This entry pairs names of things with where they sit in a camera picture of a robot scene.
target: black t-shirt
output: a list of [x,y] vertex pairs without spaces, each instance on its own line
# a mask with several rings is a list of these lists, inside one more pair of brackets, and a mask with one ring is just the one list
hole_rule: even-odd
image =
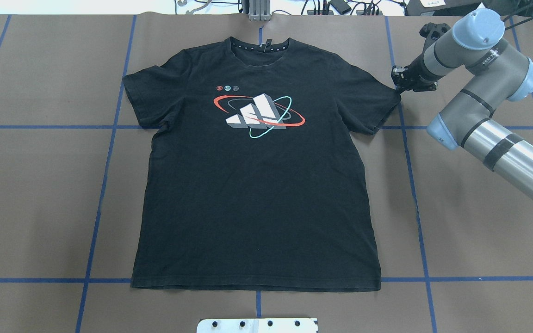
[[400,101],[334,53],[228,38],[123,79],[152,140],[132,287],[378,290],[364,165]]

